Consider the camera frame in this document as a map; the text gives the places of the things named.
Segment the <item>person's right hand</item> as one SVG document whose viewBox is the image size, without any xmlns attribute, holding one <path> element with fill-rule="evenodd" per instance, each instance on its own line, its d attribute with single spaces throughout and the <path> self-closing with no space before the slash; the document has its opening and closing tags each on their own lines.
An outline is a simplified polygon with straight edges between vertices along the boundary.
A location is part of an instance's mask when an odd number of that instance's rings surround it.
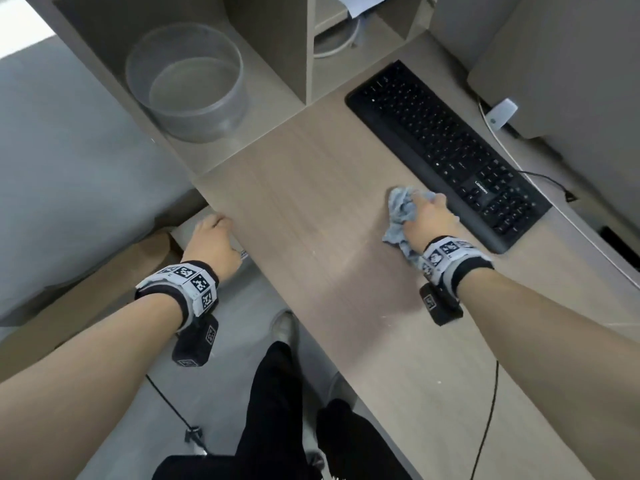
<svg viewBox="0 0 640 480">
<path fill-rule="evenodd" d="M 459 219 L 448 208 L 431 206 L 428 198 L 418 191 L 412 200 L 417 206 L 417 213 L 414 221 L 405 222 L 404 234 L 416 253 L 423 254 L 437 238 L 459 236 Z"/>
</svg>

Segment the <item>person's left hand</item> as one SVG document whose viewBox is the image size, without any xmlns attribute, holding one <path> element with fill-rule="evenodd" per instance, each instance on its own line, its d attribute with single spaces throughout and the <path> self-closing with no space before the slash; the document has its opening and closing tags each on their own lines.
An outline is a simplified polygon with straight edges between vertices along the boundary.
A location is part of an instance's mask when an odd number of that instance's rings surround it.
<svg viewBox="0 0 640 480">
<path fill-rule="evenodd" d="M 216 275 L 219 285 L 229 281 L 243 262 L 241 253 L 231 245 L 231 234 L 199 233 L 196 225 L 181 262 L 204 263 Z"/>
</svg>

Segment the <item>blue cleaning cloth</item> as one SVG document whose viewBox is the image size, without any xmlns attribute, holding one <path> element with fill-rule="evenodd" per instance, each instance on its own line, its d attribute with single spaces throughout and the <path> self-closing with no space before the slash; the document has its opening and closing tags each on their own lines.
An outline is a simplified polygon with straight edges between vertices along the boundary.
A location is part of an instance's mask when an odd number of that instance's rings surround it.
<svg viewBox="0 0 640 480">
<path fill-rule="evenodd" d="M 407 261 L 423 273 L 427 272 L 427 264 L 422 254 L 416 253 L 404 234 L 404 224 L 414 221 L 417 206 L 412 197 L 417 191 L 412 187 L 395 187 L 388 193 L 387 208 L 389 225 L 382 240 L 399 249 Z"/>
</svg>

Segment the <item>person's left forearm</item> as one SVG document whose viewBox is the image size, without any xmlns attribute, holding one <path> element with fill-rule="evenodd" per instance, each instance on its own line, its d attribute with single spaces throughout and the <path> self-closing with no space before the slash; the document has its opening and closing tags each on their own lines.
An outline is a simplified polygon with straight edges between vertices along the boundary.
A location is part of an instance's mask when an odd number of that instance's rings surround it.
<svg viewBox="0 0 640 480">
<path fill-rule="evenodd" d="M 0 383 L 0 480 L 75 480 L 181 323 L 176 300 L 145 296 Z"/>
</svg>

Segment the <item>black computer keyboard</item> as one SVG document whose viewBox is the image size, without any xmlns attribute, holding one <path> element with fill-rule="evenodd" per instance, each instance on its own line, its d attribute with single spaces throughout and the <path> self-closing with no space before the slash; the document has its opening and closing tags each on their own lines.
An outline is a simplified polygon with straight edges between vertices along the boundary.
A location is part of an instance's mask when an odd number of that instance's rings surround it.
<svg viewBox="0 0 640 480">
<path fill-rule="evenodd" d="M 504 254 L 552 208 L 514 166 L 401 61 L 345 103 L 484 247 Z"/>
</svg>

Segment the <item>right marker wristband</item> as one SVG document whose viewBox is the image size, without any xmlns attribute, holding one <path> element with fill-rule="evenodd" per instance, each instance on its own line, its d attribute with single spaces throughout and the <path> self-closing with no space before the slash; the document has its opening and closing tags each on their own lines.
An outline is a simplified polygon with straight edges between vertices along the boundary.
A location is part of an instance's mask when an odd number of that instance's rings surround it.
<svg viewBox="0 0 640 480">
<path fill-rule="evenodd" d="M 428 281 L 458 299 L 458 287 L 475 269 L 494 269 L 492 259 L 475 245 L 453 236 L 433 239 L 418 259 Z"/>
</svg>

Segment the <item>left marker wristband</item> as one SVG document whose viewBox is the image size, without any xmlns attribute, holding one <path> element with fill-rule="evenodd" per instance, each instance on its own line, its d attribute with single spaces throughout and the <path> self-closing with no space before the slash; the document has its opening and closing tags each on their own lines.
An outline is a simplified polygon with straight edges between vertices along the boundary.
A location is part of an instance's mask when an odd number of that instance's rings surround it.
<svg viewBox="0 0 640 480">
<path fill-rule="evenodd" d="M 135 287 L 134 300 L 152 294 L 171 297 L 182 313 L 179 333 L 217 307 L 219 284 L 210 266 L 200 261 L 187 261 L 165 266 L 144 278 Z"/>
</svg>

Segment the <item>white plug adapter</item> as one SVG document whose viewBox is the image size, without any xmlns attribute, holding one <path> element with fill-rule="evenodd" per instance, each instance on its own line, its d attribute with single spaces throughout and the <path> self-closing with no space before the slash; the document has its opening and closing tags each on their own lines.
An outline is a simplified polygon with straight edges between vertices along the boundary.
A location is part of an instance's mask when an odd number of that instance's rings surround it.
<svg viewBox="0 0 640 480">
<path fill-rule="evenodd" d="M 518 111 L 518 105 L 510 98 L 503 99 L 486 113 L 485 119 L 493 131 L 500 130 Z"/>
</svg>

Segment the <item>clear round plastic container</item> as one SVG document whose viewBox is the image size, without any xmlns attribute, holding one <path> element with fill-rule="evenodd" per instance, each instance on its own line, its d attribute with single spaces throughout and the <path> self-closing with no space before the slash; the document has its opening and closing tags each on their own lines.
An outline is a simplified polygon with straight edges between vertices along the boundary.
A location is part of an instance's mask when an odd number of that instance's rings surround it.
<svg viewBox="0 0 640 480">
<path fill-rule="evenodd" d="M 125 80 L 169 135 L 208 143 L 235 131 L 249 110 L 244 62 L 221 31 L 193 22 L 153 29 L 133 46 Z"/>
</svg>

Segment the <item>person's grey left shoe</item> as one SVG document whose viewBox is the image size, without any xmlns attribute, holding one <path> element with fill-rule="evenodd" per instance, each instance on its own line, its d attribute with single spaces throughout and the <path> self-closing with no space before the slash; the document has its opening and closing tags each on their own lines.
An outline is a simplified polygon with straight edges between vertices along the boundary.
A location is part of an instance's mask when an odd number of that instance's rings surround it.
<svg viewBox="0 0 640 480">
<path fill-rule="evenodd" d="M 288 345 L 292 354 L 297 355 L 300 338 L 299 320 L 291 310 L 284 310 L 274 318 L 270 334 L 273 342 Z"/>
</svg>

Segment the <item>brown cardboard box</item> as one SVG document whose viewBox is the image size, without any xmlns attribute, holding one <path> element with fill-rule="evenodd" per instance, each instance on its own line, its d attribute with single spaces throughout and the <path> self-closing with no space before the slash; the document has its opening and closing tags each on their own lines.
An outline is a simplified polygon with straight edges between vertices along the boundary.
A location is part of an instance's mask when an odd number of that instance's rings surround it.
<svg viewBox="0 0 640 480">
<path fill-rule="evenodd" d="M 132 301 L 134 288 L 180 257 L 167 231 L 135 243 L 0 341 L 0 383 Z"/>
</svg>

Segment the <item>grey monitor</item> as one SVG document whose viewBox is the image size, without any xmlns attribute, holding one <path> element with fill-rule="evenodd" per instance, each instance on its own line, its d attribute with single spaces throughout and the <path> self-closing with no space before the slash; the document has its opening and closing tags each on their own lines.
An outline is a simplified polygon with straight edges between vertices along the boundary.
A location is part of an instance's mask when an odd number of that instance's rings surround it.
<svg viewBox="0 0 640 480">
<path fill-rule="evenodd" d="M 438 0 L 429 30 L 640 230 L 640 0 Z"/>
</svg>

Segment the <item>wooden shelf unit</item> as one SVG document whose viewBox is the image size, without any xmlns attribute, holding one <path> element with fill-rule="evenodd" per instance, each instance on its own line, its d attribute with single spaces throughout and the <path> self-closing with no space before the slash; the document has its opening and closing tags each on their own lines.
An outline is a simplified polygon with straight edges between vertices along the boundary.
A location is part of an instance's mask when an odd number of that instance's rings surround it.
<svg viewBox="0 0 640 480">
<path fill-rule="evenodd" d="M 436 0 L 386 0 L 350 48 L 314 59 L 314 38 L 349 16 L 340 0 L 25 0 L 156 144 L 199 177 L 388 56 L 429 24 Z M 250 110 L 230 136 L 197 144 L 167 135 L 135 101 L 125 59 L 149 31 L 201 22 L 238 47 Z"/>
</svg>

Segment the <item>person's black trousers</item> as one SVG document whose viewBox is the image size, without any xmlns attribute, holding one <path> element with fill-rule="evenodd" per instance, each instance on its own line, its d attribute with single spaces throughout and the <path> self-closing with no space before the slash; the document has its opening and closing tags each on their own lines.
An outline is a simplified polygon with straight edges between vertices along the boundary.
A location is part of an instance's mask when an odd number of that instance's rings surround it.
<svg viewBox="0 0 640 480">
<path fill-rule="evenodd" d="M 303 448 L 302 398 L 291 347 L 276 341 L 254 375 L 235 455 L 172 455 L 152 480 L 322 480 Z M 412 480 L 372 423 L 345 400 L 318 411 L 316 437 L 338 480 Z"/>
</svg>

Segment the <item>white paper sheet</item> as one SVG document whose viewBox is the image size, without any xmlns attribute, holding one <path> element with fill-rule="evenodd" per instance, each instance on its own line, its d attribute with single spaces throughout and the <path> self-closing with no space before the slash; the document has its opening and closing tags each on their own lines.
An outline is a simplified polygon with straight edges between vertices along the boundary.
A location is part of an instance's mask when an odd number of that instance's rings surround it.
<svg viewBox="0 0 640 480">
<path fill-rule="evenodd" d="M 356 18 L 364 12 L 383 3 L 386 0 L 339 0 L 348 10 L 352 18 Z"/>
</svg>

